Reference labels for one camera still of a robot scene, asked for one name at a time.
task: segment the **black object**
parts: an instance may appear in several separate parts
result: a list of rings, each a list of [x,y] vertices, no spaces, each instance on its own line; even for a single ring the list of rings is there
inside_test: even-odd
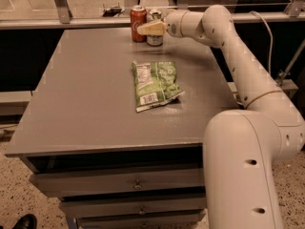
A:
[[[37,219],[35,215],[27,214],[20,218],[12,229],[36,229]]]

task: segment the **can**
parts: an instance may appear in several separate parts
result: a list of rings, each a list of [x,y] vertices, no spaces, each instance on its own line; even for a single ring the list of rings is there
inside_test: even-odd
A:
[[[134,42],[145,42],[147,36],[139,34],[137,28],[146,23],[147,12],[144,7],[136,5],[131,10],[131,26],[132,26],[132,40]]]
[[[148,21],[153,21],[161,19],[162,11],[161,10],[150,10]],[[163,35],[148,35],[147,43],[150,46],[161,46],[163,44]]]

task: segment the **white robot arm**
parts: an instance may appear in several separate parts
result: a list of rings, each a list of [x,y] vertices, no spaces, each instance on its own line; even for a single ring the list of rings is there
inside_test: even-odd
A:
[[[143,34],[190,37],[219,48],[246,110],[215,116],[204,134],[204,172],[211,229],[283,229],[272,162],[296,155],[305,122],[294,104],[240,39],[229,11],[177,10]]]

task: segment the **drawer knob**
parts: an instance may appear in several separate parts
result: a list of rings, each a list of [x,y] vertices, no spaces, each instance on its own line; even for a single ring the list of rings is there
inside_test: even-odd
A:
[[[144,216],[146,214],[146,211],[144,210],[144,208],[141,208],[138,213],[140,216]]]
[[[143,186],[140,184],[139,180],[135,181],[135,185],[133,186],[134,190],[141,190],[143,188]]]

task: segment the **green chip bag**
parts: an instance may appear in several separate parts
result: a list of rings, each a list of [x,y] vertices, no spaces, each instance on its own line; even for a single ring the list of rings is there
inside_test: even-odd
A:
[[[132,70],[138,112],[166,105],[184,93],[175,83],[174,62],[132,62]]]

